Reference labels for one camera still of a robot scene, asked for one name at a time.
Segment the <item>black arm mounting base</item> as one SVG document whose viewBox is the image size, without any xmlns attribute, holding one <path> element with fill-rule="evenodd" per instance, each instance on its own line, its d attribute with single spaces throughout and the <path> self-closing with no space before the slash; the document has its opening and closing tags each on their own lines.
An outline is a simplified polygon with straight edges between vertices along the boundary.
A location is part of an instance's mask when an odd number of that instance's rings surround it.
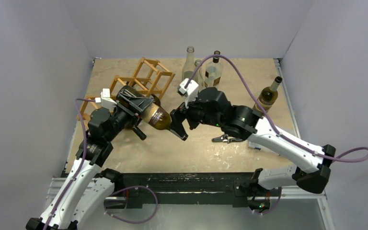
<svg viewBox="0 0 368 230">
<path fill-rule="evenodd" d="M 280 189 L 267 190 L 258 185 L 253 172 L 199 173 L 120 173 L 104 170 L 94 176 L 110 179 L 116 192 L 106 200 L 110 208 L 143 208 L 160 205 L 230 205 L 259 208 L 258 202 L 269 208 Z"/>
</svg>

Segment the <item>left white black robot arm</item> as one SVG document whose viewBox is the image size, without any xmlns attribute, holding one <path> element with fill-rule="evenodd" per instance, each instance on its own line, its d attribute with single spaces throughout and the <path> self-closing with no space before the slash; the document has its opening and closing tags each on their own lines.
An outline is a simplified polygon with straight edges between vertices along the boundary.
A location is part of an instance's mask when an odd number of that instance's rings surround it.
<svg viewBox="0 0 368 230">
<path fill-rule="evenodd" d="M 103 89 L 99 97 L 83 102 L 101 106 L 91 113 L 88 124 L 82 125 L 83 141 L 63 185 L 40 217 L 28 220 L 28 230 L 78 230 L 107 196 L 123 192 L 121 174 L 100 169 L 113 150 L 112 140 L 127 125 L 141 140 L 146 138 L 137 125 L 155 105 L 154 97 L 125 86 L 116 97 Z"/>
</svg>

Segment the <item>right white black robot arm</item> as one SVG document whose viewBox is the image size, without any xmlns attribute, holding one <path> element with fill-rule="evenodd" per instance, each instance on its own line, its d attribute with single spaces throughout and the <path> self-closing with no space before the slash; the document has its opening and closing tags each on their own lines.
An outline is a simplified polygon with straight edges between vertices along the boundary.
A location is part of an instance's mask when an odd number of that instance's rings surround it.
<svg viewBox="0 0 368 230">
<path fill-rule="evenodd" d="M 278 169 L 257 169 L 250 181 L 250 189 L 261 195 L 275 187 L 297 185 L 314 194 L 324 191 L 331 174 L 329 159 L 335 155 L 331 145 L 310 144 L 276 126 L 267 117 L 244 106 L 231 105 L 226 95 L 216 88 L 190 89 L 179 86 L 177 92 L 185 101 L 171 111 L 171 132 L 182 140 L 188 135 L 182 125 L 187 120 L 191 130 L 199 125 L 219 127 L 233 138 L 247 140 L 268 148 L 291 161 L 291 165 Z"/>
</svg>

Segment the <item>olive green wine bottle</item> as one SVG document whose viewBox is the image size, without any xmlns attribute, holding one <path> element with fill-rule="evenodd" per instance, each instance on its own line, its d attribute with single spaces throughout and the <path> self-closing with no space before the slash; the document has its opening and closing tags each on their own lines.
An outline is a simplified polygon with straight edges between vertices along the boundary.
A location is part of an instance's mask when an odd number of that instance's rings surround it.
<svg viewBox="0 0 368 230">
<path fill-rule="evenodd" d="M 122 89 L 128 89 L 128 90 L 135 90 L 133 87 L 129 85 L 125 85 L 121 88 Z M 170 130 L 170 124 L 171 124 L 171 116 L 170 114 L 164 110 L 160 104 L 157 104 L 157 102 L 160 102 L 159 99 L 156 99 L 154 96 L 149 96 L 153 98 L 153 103 L 150 108 L 146 109 L 144 112 L 139 113 L 139 116 L 141 120 L 148 123 L 150 126 L 157 130 Z"/>
</svg>

